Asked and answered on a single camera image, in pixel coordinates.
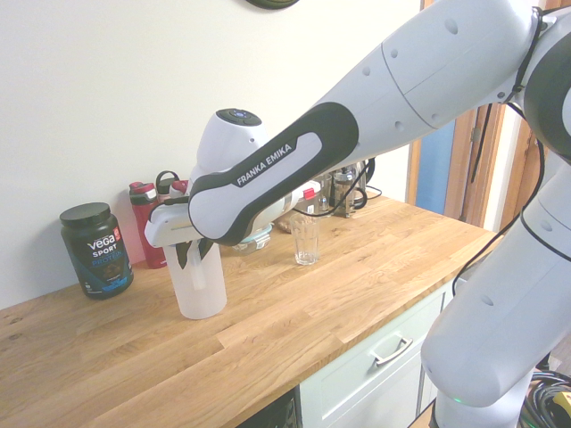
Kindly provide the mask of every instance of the clear glass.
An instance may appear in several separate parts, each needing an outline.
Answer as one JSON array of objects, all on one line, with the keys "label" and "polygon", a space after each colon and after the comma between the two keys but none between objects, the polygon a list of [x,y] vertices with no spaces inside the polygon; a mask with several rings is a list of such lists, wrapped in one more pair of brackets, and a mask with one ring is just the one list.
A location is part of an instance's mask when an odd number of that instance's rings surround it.
[{"label": "clear glass", "polygon": [[295,261],[300,265],[312,265],[319,259],[319,218],[296,213],[289,221],[294,237]]}]

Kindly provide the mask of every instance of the cabinet drawer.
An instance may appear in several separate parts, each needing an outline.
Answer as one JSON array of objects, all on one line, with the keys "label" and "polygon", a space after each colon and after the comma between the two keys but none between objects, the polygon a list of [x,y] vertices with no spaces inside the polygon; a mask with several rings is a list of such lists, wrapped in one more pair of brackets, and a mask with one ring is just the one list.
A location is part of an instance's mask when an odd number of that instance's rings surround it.
[{"label": "cabinet drawer", "polygon": [[[411,360],[440,313],[445,290],[431,294],[301,383],[303,426],[329,426]],[[408,397],[415,407],[418,381]]]},{"label": "cabinet drawer", "polygon": [[330,425],[330,428],[407,428],[417,415],[420,377],[420,344],[414,356],[386,380],[363,396]]}]

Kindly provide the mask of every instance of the wooden countertop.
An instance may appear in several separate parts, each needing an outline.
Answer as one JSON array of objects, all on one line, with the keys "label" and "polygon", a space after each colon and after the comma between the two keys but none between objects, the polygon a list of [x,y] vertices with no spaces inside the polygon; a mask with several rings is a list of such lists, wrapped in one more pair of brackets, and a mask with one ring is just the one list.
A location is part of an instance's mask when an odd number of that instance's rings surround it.
[{"label": "wooden countertop", "polygon": [[290,235],[223,250],[228,304],[183,318],[167,269],[109,300],[78,285],[0,311],[1,427],[235,427],[450,280],[492,233],[379,198]]}]

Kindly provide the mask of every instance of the metal handle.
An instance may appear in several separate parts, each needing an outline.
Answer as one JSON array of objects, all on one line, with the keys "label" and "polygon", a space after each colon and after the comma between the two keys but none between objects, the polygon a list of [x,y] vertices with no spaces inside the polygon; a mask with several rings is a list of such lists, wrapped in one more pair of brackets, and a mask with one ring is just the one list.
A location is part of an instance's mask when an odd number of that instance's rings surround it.
[{"label": "metal handle", "polygon": [[399,349],[397,349],[394,353],[392,353],[391,355],[389,355],[386,358],[381,358],[379,357],[374,351],[371,351],[371,355],[373,357],[375,357],[375,364],[377,365],[377,367],[380,367],[386,363],[389,363],[391,361],[393,361],[394,359],[398,358],[400,355],[402,355],[402,353],[404,353],[405,350],[407,350],[408,348],[410,348],[410,345],[413,343],[414,341],[412,339],[406,339],[404,337],[401,337],[401,341],[399,342],[399,345],[403,344],[402,347],[400,347]]}]

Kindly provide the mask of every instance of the vega sport container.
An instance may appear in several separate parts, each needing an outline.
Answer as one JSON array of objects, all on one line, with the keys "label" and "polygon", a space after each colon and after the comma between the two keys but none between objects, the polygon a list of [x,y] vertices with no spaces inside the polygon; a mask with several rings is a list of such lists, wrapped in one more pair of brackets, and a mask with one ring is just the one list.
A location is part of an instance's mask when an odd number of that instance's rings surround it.
[{"label": "vega sport container", "polygon": [[86,296],[107,299],[133,282],[119,224],[109,205],[91,202],[60,215],[62,238]]}]

